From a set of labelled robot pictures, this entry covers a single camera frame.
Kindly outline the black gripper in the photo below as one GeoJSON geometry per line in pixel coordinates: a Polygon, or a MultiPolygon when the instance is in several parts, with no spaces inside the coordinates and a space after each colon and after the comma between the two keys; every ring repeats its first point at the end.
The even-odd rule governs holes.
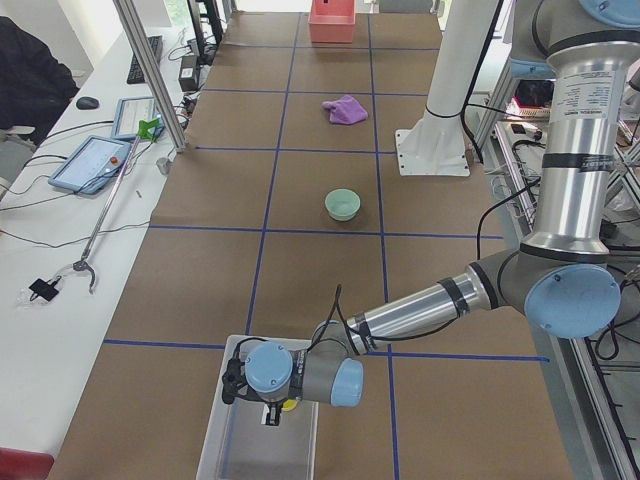
{"type": "Polygon", "coordinates": [[[267,406],[265,407],[264,424],[278,425],[280,423],[281,409],[283,408],[284,403],[286,402],[286,398],[285,397],[263,398],[262,401],[267,406]]]}

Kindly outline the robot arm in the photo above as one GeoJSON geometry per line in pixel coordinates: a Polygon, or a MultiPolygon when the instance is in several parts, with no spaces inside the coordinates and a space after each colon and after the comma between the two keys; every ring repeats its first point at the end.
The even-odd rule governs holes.
{"type": "Polygon", "coordinates": [[[354,407],[362,355],[435,334],[478,309],[510,306],[564,339],[590,336],[614,318],[622,294],[599,232],[626,74],[639,56],[639,5],[520,1],[512,56],[544,62],[556,76],[531,232],[517,248],[479,257],[462,274],[399,300],[350,318],[333,307],[306,348],[261,339],[236,351],[224,402],[263,403],[270,425],[288,400],[354,407]]]}

